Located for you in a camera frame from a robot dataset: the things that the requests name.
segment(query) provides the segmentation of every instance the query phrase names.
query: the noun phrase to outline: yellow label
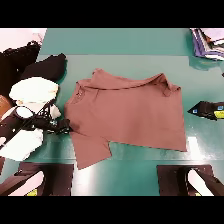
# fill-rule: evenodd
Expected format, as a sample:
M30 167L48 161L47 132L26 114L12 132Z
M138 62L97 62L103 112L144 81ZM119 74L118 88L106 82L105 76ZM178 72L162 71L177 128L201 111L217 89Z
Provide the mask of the yellow label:
M37 189L30 191L27 196L37 196Z
M214 111L217 118L224 118L224 111Z

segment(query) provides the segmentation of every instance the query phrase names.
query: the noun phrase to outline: pile of clothes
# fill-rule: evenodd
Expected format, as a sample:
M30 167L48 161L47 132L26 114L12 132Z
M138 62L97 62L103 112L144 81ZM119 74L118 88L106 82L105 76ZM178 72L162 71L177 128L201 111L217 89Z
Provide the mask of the pile of clothes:
M191 28L196 57L224 60L224 28Z
M8 97L12 101L12 106L9 108L9 104L7 104L8 110L1 119L4 120L9 116L17 106L25 106L34 113L38 113L45 103L55 99L59 85L53 81L61 79L64 75L65 65L66 56L59 54L58 56L51 55L43 61L27 66L19 77L20 81L14 84L9 92ZM61 113L55 105L52 105L50 115L52 119L55 119L60 117ZM41 146L42 142L42 129L20 130L1 148L0 157L23 161L29 157L31 152Z

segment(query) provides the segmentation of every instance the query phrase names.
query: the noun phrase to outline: brown shirt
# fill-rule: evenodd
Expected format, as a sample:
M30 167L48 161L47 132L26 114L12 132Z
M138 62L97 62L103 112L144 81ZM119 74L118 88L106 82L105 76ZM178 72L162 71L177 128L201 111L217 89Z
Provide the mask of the brown shirt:
M108 142L186 150L181 88L164 74L145 80L96 69L65 104L78 169L111 156Z

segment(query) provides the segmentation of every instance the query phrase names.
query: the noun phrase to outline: teal tabletop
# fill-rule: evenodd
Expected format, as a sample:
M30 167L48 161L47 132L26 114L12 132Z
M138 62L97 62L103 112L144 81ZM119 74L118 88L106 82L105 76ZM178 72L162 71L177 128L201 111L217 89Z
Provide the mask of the teal tabletop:
M48 29L38 61L64 53L67 69L56 105L63 114L75 82L90 78L95 68L131 79L164 73L181 86L187 152L137 147L110 142L112 157L77 170L69 135L45 135L27 162L74 163L72 195L159 195L156 165L211 164L224 182L224 121L187 113L199 101L223 101L224 66L193 56L189 29ZM0 182L19 162L6 160Z

